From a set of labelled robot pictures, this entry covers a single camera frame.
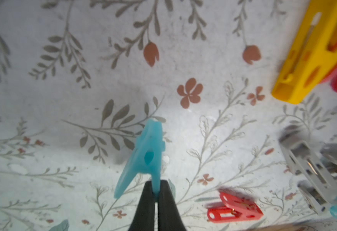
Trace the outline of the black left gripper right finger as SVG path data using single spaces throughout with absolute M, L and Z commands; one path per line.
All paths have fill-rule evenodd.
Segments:
M 186 231 L 168 181 L 161 180 L 158 196 L 158 230 Z

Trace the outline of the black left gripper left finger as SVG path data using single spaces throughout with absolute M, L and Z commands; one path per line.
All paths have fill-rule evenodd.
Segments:
M 144 185 L 134 218 L 128 231 L 153 231 L 155 229 L 156 196 L 151 181 Z

